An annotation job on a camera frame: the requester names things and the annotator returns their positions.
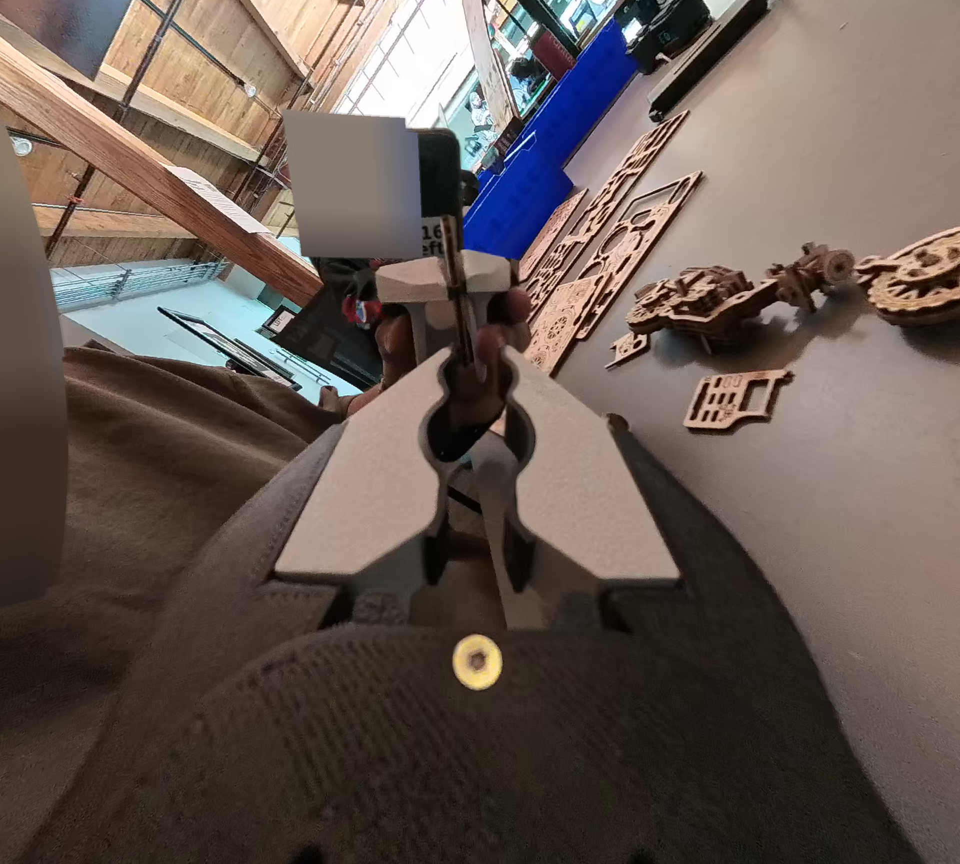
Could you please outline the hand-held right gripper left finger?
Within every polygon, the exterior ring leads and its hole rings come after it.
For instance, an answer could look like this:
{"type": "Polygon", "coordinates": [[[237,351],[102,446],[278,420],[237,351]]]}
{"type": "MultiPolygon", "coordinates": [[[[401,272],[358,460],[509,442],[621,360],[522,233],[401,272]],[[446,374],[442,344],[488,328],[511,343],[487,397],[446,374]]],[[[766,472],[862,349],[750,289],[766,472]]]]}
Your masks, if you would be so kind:
{"type": "Polygon", "coordinates": [[[425,546],[447,512],[447,480],[426,442],[447,396],[446,347],[342,427],[274,565],[283,581],[424,585],[425,546]]]}

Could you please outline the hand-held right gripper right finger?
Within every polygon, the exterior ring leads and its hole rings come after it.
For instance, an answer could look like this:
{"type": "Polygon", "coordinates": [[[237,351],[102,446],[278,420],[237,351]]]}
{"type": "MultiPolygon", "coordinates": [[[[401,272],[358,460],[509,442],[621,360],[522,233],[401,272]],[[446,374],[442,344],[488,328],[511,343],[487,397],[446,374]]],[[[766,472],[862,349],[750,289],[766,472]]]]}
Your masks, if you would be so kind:
{"type": "Polygon", "coordinates": [[[676,584],[677,564],[606,420],[513,348],[501,360],[516,463],[502,546],[513,591],[676,584]]]}

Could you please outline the long wooden lever part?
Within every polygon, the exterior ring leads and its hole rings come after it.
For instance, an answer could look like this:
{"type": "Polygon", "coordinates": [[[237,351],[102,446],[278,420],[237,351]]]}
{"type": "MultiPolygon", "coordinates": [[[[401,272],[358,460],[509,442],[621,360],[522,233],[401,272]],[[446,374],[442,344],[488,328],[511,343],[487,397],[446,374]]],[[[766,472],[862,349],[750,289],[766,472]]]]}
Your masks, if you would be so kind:
{"type": "Polygon", "coordinates": [[[456,336],[455,352],[463,366],[474,365],[474,348],[468,325],[466,303],[466,276],[458,238],[458,219],[444,215],[440,219],[444,265],[447,275],[448,299],[451,303],[456,336]]]}

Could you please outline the wooden sheet with wheel parts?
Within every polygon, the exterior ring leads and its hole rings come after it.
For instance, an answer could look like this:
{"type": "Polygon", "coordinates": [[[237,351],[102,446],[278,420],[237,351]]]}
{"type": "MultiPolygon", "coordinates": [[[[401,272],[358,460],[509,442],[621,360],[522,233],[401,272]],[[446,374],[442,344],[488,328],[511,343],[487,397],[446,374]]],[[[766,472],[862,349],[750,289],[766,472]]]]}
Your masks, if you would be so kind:
{"type": "Polygon", "coordinates": [[[525,359],[552,376],[570,350],[605,278],[595,274],[558,285],[536,317],[525,359]]]}

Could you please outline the wooden motorbike body assembly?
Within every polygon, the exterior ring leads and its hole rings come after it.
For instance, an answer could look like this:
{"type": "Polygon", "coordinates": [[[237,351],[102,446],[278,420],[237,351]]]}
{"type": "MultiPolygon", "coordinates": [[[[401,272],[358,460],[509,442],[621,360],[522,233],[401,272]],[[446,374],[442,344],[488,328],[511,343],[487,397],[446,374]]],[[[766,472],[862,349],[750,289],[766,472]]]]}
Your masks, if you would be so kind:
{"type": "Polygon", "coordinates": [[[640,288],[626,316],[635,334],[659,331],[688,335],[707,353],[735,346],[767,308],[782,303],[803,315],[817,310],[854,275],[857,259],[847,249],[806,243],[792,263],[770,266],[760,281],[722,266],[694,267],[640,288]]]}

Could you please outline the person's left forearm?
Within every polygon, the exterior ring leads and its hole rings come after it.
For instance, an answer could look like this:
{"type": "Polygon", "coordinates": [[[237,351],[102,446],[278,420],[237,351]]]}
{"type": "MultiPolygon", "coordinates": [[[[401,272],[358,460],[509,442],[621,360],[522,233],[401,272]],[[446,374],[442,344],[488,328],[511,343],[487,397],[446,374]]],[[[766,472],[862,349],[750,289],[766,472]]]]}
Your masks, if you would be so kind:
{"type": "Polygon", "coordinates": [[[325,412],[336,414],[344,420],[359,413],[370,403],[378,399],[388,388],[383,381],[364,392],[341,395],[334,386],[323,386],[319,391],[319,406],[325,412]]]}

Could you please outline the person's left hand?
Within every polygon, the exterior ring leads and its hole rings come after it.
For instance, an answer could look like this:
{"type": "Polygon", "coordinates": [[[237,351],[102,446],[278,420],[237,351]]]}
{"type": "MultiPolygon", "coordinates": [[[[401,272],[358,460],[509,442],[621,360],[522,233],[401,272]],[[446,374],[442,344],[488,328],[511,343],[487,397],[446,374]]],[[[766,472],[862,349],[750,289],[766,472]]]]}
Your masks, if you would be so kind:
{"type": "MultiPolygon", "coordinates": [[[[500,381],[500,357],[505,346],[523,352],[531,340],[527,294],[517,288],[495,295],[487,306],[492,322],[480,327],[473,342],[473,361],[450,361],[448,402],[450,424],[455,429],[492,424],[504,407],[506,386],[500,381]]],[[[368,393],[376,397],[411,373],[417,366],[412,321],[400,305],[383,306],[375,331],[382,365],[380,383],[368,393]]]]}

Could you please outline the engraved wooden parts sheet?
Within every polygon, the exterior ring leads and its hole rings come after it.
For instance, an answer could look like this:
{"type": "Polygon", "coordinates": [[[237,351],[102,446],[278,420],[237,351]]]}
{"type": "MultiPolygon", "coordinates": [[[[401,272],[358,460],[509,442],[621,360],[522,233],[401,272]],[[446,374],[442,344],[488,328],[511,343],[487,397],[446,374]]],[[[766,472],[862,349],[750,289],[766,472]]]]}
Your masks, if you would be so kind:
{"type": "Polygon", "coordinates": [[[553,211],[531,246],[523,254],[518,265],[518,279],[528,280],[535,272],[547,252],[557,240],[570,217],[577,211],[583,200],[589,195],[587,188],[575,188],[571,194],[553,211]]]}

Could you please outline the small slotted wooden piece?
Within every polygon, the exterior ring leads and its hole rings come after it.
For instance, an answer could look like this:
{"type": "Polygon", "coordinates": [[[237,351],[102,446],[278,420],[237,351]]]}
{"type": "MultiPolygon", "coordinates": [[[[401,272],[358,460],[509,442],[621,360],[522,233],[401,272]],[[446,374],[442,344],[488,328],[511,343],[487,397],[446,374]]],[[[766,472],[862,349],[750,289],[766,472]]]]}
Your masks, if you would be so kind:
{"type": "Polygon", "coordinates": [[[794,379],[794,372],[787,369],[702,377],[682,425],[694,433],[725,433],[746,422],[769,421],[779,389],[794,379]]]}

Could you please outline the framed marker sign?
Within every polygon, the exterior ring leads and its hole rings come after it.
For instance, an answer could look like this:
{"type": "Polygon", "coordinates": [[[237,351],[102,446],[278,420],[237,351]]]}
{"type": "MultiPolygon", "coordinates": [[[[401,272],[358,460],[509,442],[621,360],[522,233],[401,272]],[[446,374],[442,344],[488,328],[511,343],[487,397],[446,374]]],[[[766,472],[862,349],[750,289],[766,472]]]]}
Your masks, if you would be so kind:
{"type": "Polygon", "coordinates": [[[206,320],[185,313],[158,306],[158,312],[193,337],[215,349],[225,357],[226,366],[233,371],[246,375],[269,379],[294,391],[301,391],[302,385],[287,369],[253,349],[245,342],[231,339],[206,320]]]}

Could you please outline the person's brown clothing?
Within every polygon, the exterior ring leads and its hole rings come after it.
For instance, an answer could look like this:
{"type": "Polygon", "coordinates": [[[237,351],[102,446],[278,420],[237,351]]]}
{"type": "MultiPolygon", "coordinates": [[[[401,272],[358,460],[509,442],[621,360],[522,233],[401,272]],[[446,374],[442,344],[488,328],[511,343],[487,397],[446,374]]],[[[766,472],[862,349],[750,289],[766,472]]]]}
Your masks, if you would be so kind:
{"type": "Polygon", "coordinates": [[[70,786],[183,570],[347,402],[93,345],[66,349],[63,370],[62,568],[2,609],[2,862],[70,786]]]}

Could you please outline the black battery charger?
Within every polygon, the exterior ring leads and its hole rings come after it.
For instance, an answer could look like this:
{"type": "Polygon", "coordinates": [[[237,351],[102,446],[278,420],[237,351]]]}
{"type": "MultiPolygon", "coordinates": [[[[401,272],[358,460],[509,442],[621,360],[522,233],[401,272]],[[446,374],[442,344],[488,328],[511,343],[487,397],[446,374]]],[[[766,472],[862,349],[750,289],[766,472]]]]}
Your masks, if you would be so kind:
{"type": "Polygon", "coordinates": [[[679,57],[714,20],[704,0],[629,0],[614,19],[643,76],[679,57]]]}

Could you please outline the black power adapter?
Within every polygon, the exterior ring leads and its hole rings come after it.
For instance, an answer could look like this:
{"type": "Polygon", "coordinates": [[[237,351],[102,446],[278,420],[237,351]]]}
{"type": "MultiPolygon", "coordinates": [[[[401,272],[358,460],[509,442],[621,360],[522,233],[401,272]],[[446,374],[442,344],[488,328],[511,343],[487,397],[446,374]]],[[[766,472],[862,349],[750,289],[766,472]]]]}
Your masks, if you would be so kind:
{"type": "Polygon", "coordinates": [[[735,0],[674,63],[648,96],[649,119],[661,124],[666,115],[705,77],[767,13],[768,0],[735,0]]]}

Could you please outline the wooden ceiling beam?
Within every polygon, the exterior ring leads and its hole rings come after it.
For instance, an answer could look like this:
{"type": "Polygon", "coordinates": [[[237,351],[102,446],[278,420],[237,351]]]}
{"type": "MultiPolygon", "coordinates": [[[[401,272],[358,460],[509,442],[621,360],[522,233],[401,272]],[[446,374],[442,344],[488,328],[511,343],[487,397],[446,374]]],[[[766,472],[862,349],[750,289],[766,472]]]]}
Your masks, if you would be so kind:
{"type": "Polygon", "coordinates": [[[1,101],[124,187],[297,305],[322,287],[316,271],[270,232],[246,232],[170,171],[161,156],[5,40],[1,101]]]}

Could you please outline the wooden wheel assembly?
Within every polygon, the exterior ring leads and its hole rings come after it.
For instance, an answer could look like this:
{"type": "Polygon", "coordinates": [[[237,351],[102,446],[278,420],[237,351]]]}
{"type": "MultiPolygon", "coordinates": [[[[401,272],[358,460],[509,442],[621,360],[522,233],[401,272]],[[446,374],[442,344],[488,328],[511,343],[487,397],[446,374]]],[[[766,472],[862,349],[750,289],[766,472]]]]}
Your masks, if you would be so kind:
{"type": "Polygon", "coordinates": [[[959,318],[959,228],[930,235],[853,270],[873,312],[888,324],[917,328],[959,318]]]}

